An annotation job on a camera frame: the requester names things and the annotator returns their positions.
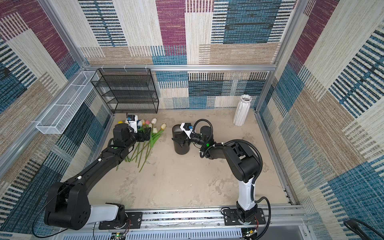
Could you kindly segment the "black tapered vase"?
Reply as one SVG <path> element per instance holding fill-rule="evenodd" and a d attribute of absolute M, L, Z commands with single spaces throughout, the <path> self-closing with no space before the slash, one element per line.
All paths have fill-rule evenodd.
<path fill-rule="evenodd" d="M 173 126 L 172 135 L 175 152 L 179 155 L 187 154 L 190 150 L 190 144 L 187 141 L 187 134 L 181 129 L 181 125 Z"/>

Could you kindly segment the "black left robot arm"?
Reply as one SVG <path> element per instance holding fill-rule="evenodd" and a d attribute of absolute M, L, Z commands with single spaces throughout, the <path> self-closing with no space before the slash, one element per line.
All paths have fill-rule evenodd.
<path fill-rule="evenodd" d="M 115 125 L 108 146 L 89 166 L 49 188 L 45 224 L 70 230 L 97 222 L 111 228 L 124 227 L 128 221 L 124 205 L 91 205 L 88 194 L 110 170 L 124 161 L 136 143 L 148 141 L 150 137 L 151 129 L 135 131 L 125 123 Z"/>

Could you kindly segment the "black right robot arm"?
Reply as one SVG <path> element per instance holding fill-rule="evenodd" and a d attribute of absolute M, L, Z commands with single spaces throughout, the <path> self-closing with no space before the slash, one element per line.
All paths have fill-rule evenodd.
<path fill-rule="evenodd" d="M 179 155 L 185 155 L 189 152 L 190 145 L 196 144 L 200 146 L 201 158 L 227 161 L 239 182 L 236 215 L 241 224 L 250 223 L 258 211 L 255 183 L 263 168 L 263 160 L 256 147 L 245 140 L 215 142 L 211 126 L 203 126 L 197 133 L 190 123 L 182 123 L 173 126 L 172 134 L 175 152 Z"/>

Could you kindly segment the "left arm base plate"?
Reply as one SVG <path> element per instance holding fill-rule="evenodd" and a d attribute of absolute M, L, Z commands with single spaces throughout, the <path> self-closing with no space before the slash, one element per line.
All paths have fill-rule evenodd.
<path fill-rule="evenodd" d="M 126 212 L 124 215 L 117 216 L 113 221 L 101 222 L 99 230 L 128 230 L 139 229 L 142 223 L 143 212 Z"/>

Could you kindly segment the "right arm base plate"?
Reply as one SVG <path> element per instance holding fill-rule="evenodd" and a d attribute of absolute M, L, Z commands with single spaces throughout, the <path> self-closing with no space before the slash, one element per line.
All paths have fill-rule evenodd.
<path fill-rule="evenodd" d="M 267 223 L 263 209 L 242 211 L 241 209 L 221 208 L 226 226 L 265 225 Z"/>

